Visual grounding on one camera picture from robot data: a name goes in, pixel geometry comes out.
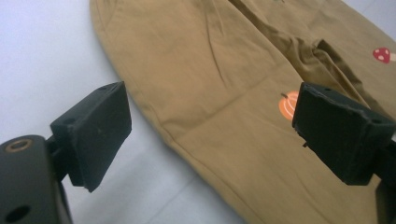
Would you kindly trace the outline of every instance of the orange pumpkin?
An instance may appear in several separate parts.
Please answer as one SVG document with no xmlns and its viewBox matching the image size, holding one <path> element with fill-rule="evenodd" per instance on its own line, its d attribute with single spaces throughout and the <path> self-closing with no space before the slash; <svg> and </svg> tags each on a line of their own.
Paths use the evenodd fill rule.
<svg viewBox="0 0 396 224">
<path fill-rule="evenodd" d="M 298 93 L 297 91 L 291 91 L 288 94 L 282 94 L 283 98 L 279 101 L 280 113 L 288 120 L 293 120 Z"/>
</svg>

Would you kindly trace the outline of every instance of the white mushroom stem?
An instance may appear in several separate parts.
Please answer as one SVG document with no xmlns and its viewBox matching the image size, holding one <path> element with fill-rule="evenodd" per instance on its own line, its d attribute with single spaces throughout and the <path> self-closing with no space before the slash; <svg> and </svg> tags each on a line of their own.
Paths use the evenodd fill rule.
<svg viewBox="0 0 396 224">
<path fill-rule="evenodd" d="M 396 54 L 395 53 L 390 54 L 390 60 L 393 62 L 396 62 Z"/>
</svg>

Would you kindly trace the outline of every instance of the brown cloth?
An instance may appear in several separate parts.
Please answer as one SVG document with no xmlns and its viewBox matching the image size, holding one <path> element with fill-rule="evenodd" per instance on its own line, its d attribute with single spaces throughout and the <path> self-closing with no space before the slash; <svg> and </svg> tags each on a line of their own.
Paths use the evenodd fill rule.
<svg viewBox="0 0 396 224">
<path fill-rule="evenodd" d="M 246 221 L 376 223 L 378 179 L 346 186 L 290 123 L 303 80 L 396 118 L 396 43 L 357 12 L 338 0 L 91 0 L 91 11 L 144 115 Z"/>
</svg>

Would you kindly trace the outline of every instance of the red mushroom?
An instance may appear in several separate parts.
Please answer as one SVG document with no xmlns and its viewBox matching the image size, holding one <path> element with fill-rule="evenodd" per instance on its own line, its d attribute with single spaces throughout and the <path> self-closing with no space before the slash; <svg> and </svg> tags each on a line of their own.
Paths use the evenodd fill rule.
<svg viewBox="0 0 396 224">
<path fill-rule="evenodd" d="M 373 56 L 382 63 L 389 63 L 389 61 L 396 62 L 396 54 L 390 53 L 390 50 L 387 48 L 375 49 Z"/>
</svg>

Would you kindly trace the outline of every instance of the brown towel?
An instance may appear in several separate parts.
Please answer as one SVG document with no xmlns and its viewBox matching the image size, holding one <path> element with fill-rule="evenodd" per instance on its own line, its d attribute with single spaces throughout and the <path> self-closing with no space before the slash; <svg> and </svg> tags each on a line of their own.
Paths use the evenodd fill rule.
<svg viewBox="0 0 396 224">
<path fill-rule="evenodd" d="M 91 0 L 91 11 L 145 116 L 246 221 L 376 223 L 378 179 L 346 186 L 290 123 L 303 80 L 396 118 L 396 62 L 381 49 L 396 44 L 362 16 L 338 0 Z"/>
</svg>

